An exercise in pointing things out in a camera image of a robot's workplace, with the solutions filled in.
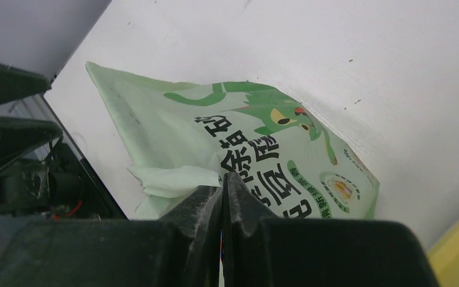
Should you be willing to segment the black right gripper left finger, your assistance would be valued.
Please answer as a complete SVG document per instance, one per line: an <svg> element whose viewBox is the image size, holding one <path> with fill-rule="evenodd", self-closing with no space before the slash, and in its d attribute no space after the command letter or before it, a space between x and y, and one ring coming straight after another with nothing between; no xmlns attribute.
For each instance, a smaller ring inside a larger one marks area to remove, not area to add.
<svg viewBox="0 0 459 287"><path fill-rule="evenodd" d="M35 221L0 256L0 286L217 286L221 189L153 221Z"/></svg>

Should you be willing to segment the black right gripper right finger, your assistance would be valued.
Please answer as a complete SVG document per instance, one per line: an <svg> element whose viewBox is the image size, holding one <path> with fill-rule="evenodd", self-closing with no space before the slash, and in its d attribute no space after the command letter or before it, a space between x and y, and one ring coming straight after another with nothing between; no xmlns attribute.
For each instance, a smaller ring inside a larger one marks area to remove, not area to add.
<svg viewBox="0 0 459 287"><path fill-rule="evenodd" d="M437 286L412 231L390 221L280 218L236 173L222 190L226 286Z"/></svg>

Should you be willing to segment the green cat litter bag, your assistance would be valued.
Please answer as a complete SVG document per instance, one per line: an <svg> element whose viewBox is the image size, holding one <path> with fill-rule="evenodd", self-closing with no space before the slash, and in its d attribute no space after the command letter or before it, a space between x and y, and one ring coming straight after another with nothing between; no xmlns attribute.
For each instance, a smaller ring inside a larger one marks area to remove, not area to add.
<svg viewBox="0 0 459 287"><path fill-rule="evenodd" d="M380 184L349 145L301 102L250 81L172 83L86 64L157 219L236 173L285 218L372 219Z"/></svg>

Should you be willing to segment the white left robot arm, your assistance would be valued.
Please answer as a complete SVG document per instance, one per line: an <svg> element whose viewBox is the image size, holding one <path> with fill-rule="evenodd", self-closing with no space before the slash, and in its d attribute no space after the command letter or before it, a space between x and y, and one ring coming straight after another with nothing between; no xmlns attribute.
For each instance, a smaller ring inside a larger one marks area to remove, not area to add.
<svg viewBox="0 0 459 287"><path fill-rule="evenodd" d="M0 105L50 88L43 75L0 64ZM0 116L0 215L48 209L49 168L25 156L61 135L61 128L52 121Z"/></svg>

